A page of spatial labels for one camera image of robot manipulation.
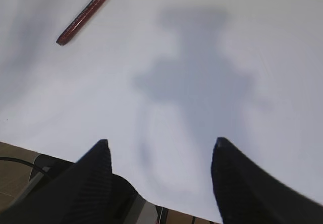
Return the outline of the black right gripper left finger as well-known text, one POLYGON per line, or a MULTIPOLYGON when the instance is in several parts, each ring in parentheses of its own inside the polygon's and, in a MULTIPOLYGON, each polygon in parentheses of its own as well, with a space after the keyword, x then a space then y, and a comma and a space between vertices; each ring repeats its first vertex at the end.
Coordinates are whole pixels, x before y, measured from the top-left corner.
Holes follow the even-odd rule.
POLYGON ((1 223, 105 223, 112 188, 108 141, 99 140, 46 186, 1 213, 1 223))

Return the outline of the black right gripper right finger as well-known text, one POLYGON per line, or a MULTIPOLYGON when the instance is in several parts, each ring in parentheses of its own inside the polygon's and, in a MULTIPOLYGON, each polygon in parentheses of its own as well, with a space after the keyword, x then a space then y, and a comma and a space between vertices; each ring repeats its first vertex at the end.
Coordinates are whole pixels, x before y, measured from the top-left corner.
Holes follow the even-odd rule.
POLYGON ((269 175, 227 138, 215 143, 210 173, 223 223, 322 223, 322 205, 269 175))

